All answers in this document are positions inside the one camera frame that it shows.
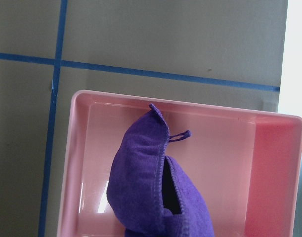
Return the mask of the pink plastic bin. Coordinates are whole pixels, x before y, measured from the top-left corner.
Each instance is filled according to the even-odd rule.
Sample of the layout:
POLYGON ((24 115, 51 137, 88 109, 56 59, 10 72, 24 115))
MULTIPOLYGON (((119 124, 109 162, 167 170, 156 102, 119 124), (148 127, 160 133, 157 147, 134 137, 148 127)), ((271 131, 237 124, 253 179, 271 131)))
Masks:
POLYGON ((106 199, 126 130, 154 104, 175 158, 203 196, 217 237, 290 237, 302 153, 302 119, 277 113, 81 90, 71 100, 56 235, 121 237, 106 199))

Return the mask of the purple cloth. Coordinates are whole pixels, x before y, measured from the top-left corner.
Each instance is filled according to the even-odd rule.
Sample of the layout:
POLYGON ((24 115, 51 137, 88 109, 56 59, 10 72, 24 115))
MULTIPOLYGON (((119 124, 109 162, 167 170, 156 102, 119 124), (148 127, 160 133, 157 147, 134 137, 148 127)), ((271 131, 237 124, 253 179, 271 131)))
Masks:
POLYGON ((178 162, 169 143, 191 136, 170 135, 161 112, 150 110, 125 132, 113 159, 107 200, 127 237, 212 237, 204 199, 178 162))

